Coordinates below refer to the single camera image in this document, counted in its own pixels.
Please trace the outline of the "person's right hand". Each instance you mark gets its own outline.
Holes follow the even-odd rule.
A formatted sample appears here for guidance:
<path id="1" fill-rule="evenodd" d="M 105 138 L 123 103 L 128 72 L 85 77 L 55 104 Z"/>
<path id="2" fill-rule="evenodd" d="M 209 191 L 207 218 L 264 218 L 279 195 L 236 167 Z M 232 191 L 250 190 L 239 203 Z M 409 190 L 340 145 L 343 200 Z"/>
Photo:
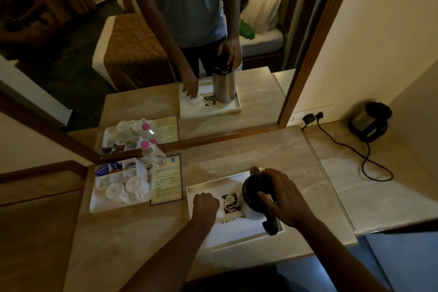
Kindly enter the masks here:
<path id="1" fill-rule="evenodd" d="M 289 177 L 276 169 L 262 170 L 272 178 L 278 207 L 268 207 L 270 213 L 289 227 L 301 230 L 318 222 L 301 192 Z"/>

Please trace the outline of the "white compartment tray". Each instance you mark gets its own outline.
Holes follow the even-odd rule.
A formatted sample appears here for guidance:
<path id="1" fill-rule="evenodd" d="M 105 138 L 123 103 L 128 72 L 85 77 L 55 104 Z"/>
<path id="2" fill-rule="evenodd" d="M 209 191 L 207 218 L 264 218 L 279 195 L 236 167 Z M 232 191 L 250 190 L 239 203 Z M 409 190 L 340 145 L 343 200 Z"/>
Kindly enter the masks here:
<path id="1" fill-rule="evenodd" d="M 150 201 L 152 197 L 152 184 L 150 185 L 147 180 L 147 170 L 145 168 L 144 158 L 130 158 L 127 160 L 136 160 L 136 168 L 128 169 L 123 171 L 122 162 L 112 162 L 107 163 L 109 165 L 109 174 L 96 177 L 92 187 L 91 200 L 89 205 L 89 210 L 91 213 L 98 213 L 103 211 L 109 211 L 116 208 L 122 208 L 124 206 L 130 206 L 139 203 L 145 203 Z M 143 196 L 141 199 L 137 199 L 135 196 L 129 194 L 126 191 L 125 184 L 129 178 L 133 176 L 138 176 L 144 182 L 143 186 Z M 106 197 L 107 188 L 113 183 L 122 183 L 124 185 L 125 191 L 129 196 L 127 202 L 111 201 Z"/>

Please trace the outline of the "brown wooden cabinet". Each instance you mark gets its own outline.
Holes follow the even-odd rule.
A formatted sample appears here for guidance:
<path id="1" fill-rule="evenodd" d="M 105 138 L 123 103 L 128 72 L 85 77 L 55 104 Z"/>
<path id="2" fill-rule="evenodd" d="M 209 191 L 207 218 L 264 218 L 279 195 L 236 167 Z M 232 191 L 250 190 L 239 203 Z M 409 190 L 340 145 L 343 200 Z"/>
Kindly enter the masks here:
<path id="1" fill-rule="evenodd" d="M 0 292 L 62 292 L 88 168 L 0 174 Z"/>

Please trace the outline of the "black printed paper coaster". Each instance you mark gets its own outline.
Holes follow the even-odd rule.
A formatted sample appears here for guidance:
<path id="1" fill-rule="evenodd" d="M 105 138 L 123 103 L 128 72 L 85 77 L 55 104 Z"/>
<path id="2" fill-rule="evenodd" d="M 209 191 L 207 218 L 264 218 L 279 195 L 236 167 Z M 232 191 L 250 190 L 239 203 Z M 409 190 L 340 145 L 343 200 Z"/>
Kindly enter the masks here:
<path id="1" fill-rule="evenodd" d="M 246 218 L 241 210 L 239 198 L 236 193 L 223 195 L 222 199 L 224 210 L 224 216 L 222 218 L 223 224 Z"/>

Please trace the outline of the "wooden framed wall mirror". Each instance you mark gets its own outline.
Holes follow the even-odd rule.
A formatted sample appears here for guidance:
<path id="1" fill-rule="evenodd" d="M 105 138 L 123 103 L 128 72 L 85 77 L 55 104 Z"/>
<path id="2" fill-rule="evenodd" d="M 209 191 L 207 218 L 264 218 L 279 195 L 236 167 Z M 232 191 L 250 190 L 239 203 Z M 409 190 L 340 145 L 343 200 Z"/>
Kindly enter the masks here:
<path id="1" fill-rule="evenodd" d="M 343 0 L 323 0 L 319 21 L 316 24 L 303 63 L 295 72 L 281 113 L 275 123 L 255 125 L 163 144 L 160 145 L 160 148 L 164 153 L 284 129 L 292 116 L 342 2 Z M 18 173 L 23 169 L 39 170 L 43 166 L 49 171 L 54 171 L 56 167 L 63 169 L 71 166 L 89 167 L 141 154 L 141 151 L 137 149 L 101 157 L 97 152 L 72 139 L 33 111 L 16 104 L 3 93 L 0 93 L 0 116 L 12 120 L 13 126 L 19 125 L 25 129 L 24 135 L 17 135 L 15 128 L 8 131 L 12 137 L 12 144 L 17 145 L 17 153 L 12 153 L 12 149 L 7 148 L 5 140 L 0 141 L 0 167 L 6 167 L 7 160 L 12 163 L 18 162 L 18 169 L 8 170 L 6 174 Z"/>

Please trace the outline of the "person's right forearm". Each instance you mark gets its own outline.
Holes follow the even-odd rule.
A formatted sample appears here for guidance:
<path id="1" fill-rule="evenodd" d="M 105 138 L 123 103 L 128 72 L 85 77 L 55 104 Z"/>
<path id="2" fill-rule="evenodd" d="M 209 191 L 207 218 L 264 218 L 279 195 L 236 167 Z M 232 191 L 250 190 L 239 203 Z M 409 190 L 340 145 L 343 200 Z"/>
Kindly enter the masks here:
<path id="1" fill-rule="evenodd" d="M 295 228 L 319 259 L 338 292 L 390 292 L 314 216 L 299 220 Z"/>

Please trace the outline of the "large white tray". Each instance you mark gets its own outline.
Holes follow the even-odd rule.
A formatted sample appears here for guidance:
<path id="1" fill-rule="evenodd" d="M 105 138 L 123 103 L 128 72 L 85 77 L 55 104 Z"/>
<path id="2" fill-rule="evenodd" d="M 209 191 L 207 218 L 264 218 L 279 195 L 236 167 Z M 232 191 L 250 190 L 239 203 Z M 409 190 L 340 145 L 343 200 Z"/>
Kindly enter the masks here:
<path id="1" fill-rule="evenodd" d="M 262 226 L 262 222 L 265 220 L 264 218 L 259 221 L 251 221 L 245 218 L 226 224 L 222 223 L 222 218 L 224 216 L 222 196 L 230 193 L 236 193 L 239 198 L 241 195 L 242 185 L 245 179 L 249 176 L 250 173 L 247 171 L 228 177 L 195 184 L 186 188 L 190 218 L 192 217 L 193 199 L 195 194 L 210 193 L 220 201 L 220 207 L 216 215 L 215 224 L 201 245 L 199 254 L 223 250 L 235 245 L 248 243 L 250 241 L 263 239 L 269 236 Z M 279 232 L 277 234 L 281 234 L 285 231 L 285 227 L 278 218 L 276 219 L 279 227 Z"/>

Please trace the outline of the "black electric kettle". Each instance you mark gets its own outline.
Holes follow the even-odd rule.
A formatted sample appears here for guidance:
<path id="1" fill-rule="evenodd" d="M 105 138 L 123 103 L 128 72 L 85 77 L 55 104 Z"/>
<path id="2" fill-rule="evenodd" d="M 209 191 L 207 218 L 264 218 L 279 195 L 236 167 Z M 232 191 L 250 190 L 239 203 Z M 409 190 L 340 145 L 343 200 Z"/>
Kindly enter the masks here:
<path id="1" fill-rule="evenodd" d="M 392 110 L 384 103 L 370 101 L 351 120 L 348 121 L 349 131 L 364 143 L 371 143 L 384 135 L 388 129 L 388 120 Z"/>

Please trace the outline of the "white cup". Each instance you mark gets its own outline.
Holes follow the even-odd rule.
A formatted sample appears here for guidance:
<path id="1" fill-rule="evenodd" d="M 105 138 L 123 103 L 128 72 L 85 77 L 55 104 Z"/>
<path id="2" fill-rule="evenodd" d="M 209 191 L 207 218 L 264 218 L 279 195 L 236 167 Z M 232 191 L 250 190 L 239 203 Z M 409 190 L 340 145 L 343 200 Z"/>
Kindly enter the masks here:
<path id="1" fill-rule="evenodd" d="M 141 199 L 143 196 L 143 186 L 144 182 L 138 176 L 129 178 L 125 184 L 126 191 L 137 199 Z"/>
<path id="2" fill-rule="evenodd" d="M 122 183 L 113 183 L 106 190 L 106 197 L 111 201 L 127 202 L 129 196 Z"/>

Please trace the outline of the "person's left hand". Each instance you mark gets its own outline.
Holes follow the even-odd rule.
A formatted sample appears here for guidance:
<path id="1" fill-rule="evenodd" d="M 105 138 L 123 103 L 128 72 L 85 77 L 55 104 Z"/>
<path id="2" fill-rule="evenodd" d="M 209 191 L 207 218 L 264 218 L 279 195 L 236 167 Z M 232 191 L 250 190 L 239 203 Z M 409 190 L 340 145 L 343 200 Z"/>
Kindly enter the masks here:
<path id="1" fill-rule="evenodd" d="M 195 194 L 191 220 L 211 228 L 215 224 L 219 207 L 220 201 L 210 193 Z"/>

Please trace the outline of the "black plug adapter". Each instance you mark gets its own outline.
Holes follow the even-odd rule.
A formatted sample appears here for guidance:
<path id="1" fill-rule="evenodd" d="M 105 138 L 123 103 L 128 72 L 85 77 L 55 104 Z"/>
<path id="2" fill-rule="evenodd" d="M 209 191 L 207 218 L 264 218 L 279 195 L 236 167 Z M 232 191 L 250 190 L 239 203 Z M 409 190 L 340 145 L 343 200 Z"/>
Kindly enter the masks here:
<path id="1" fill-rule="evenodd" d="M 303 132 L 304 129 L 306 129 L 306 127 L 308 125 L 310 125 L 311 123 L 313 123 L 314 121 L 316 121 L 315 115 L 314 114 L 307 114 L 303 117 L 302 122 L 303 122 L 303 126 L 301 127 L 301 131 Z"/>

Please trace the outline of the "pink capped water bottle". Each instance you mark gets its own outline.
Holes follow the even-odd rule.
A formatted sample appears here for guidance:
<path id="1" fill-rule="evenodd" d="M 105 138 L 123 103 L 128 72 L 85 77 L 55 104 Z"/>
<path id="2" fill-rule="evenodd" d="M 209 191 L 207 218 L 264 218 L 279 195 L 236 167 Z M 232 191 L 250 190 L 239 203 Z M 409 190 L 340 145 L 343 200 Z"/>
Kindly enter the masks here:
<path id="1" fill-rule="evenodd" d="M 166 155 L 159 148 L 155 140 L 141 140 L 140 146 L 145 160 L 153 166 L 160 166 L 166 162 Z"/>

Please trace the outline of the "framed information card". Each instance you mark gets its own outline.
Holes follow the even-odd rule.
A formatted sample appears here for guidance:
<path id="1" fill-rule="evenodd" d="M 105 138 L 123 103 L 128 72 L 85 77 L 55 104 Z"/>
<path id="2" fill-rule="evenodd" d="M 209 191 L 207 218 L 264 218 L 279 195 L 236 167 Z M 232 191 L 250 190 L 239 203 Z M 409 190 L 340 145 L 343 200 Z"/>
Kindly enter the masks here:
<path id="1" fill-rule="evenodd" d="M 163 164 L 154 167 L 150 205 L 183 199 L 181 155 L 169 156 Z"/>

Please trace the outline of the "person's left forearm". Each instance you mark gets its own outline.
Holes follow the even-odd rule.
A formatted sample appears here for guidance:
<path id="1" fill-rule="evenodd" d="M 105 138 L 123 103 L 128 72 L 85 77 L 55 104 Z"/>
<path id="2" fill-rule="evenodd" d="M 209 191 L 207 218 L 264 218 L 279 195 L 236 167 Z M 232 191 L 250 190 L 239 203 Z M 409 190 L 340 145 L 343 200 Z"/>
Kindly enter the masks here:
<path id="1" fill-rule="evenodd" d="M 216 217 L 192 217 L 148 259 L 119 292 L 179 292 Z"/>

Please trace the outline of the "steel kettle with black lid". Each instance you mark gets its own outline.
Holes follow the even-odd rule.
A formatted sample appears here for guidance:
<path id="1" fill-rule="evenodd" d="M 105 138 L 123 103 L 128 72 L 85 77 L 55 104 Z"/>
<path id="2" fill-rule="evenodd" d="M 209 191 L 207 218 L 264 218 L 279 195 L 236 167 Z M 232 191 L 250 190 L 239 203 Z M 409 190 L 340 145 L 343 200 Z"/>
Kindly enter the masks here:
<path id="1" fill-rule="evenodd" d="M 258 196 L 258 192 L 262 192 L 270 196 L 274 203 L 277 201 L 272 178 L 263 173 L 257 166 L 250 167 L 249 173 L 250 176 L 245 179 L 242 185 L 238 201 L 240 211 L 251 221 L 259 221 L 264 218 L 262 226 L 265 232 L 270 236 L 276 235 L 279 232 L 277 219 Z"/>

